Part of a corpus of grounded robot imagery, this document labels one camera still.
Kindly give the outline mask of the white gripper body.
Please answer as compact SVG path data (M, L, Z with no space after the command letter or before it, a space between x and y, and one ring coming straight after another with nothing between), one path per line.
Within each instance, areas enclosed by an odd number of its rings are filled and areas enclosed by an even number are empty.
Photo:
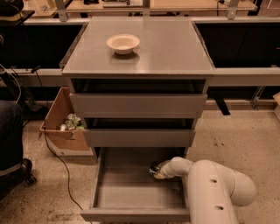
M164 163L160 169L160 174L165 178L165 179L171 179L175 176L174 171L172 169L172 162L168 161Z

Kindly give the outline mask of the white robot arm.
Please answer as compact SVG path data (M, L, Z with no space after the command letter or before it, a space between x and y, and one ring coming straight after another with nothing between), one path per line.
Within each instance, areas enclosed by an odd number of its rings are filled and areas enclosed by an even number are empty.
M186 178L192 224L239 224L234 207L252 204L257 195L249 176L210 160L174 157L150 172L156 179Z

